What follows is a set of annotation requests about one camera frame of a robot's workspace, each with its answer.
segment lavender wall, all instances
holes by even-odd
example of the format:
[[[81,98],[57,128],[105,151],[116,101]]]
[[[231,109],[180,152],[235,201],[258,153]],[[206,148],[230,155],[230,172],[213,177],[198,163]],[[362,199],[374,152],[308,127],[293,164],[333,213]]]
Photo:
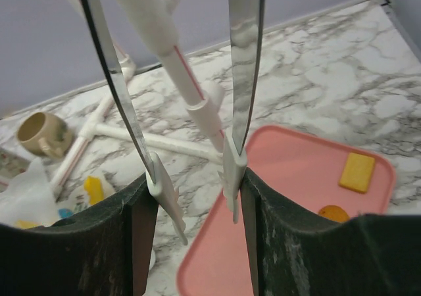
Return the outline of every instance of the lavender wall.
[[[347,0],[266,0],[271,26]],[[114,38],[139,66],[156,62],[114,0]],[[227,0],[182,0],[174,14],[184,51],[228,39]],[[65,0],[0,0],[0,116],[103,79],[85,23]]]
[[[393,9],[405,31],[421,49],[421,0],[392,0]]]

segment white plastic bag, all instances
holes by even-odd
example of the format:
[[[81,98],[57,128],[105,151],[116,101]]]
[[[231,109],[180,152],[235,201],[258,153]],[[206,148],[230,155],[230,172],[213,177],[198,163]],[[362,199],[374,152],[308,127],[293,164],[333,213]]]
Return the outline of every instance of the white plastic bag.
[[[0,223],[16,226],[19,220],[50,226],[60,219],[53,192],[40,158],[15,176],[0,193]]]

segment yellow sponge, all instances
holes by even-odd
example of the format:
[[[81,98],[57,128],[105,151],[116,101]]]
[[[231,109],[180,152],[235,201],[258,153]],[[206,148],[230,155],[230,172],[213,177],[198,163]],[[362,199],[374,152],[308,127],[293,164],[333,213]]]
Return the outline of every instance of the yellow sponge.
[[[375,158],[349,153],[339,185],[359,193],[367,193],[373,175]]]
[[[103,187],[99,178],[88,176],[85,180],[84,188],[89,194],[89,203],[91,206],[104,199]]]

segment red stripe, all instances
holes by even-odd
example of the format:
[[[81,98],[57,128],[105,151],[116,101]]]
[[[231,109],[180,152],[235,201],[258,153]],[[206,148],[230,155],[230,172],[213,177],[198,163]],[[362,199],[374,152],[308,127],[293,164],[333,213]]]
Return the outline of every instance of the red stripe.
[[[76,156],[73,158],[72,163],[70,164],[70,166],[68,167],[66,174],[62,177],[59,185],[63,185],[63,183],[67,180],[68,176],[70,175],[70,171],[73,170],[73,167],[75,166],[75,164],[78,162],[81,154],[84,152],[84,149],[86,148],[87,145],[87,141],[84,141],[84,144],[82,145],[82,147],[79,149],[78,153],[76,154]]]
[[[174,46],[174,49],[176,50],[178,58],[180,58],[183,66],[184,66],[184,69],[187,71],[187,74],[189,75],[191,82],[193,82],[193,85],[195,86],[197,92],[199,93],[200,98],[202,100],[204,100],[205,97],[203,97],[203,93],[201,91],[201,88],[200,88],[199,84],[197,84],[196,78],[194,77],[193,73],[190,71],[189,65],[184,60],[183,55],[180,53],[180,50],[178,49],[178,47]]]

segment orange round object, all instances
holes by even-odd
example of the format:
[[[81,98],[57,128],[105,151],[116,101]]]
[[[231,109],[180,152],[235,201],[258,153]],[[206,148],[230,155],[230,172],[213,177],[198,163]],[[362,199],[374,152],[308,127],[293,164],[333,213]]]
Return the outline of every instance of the orange round object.
[[[336,205],[328,205],[318,211],[320,216],[333,220],[334,222],[346,222],[349,220],[347,212]]]

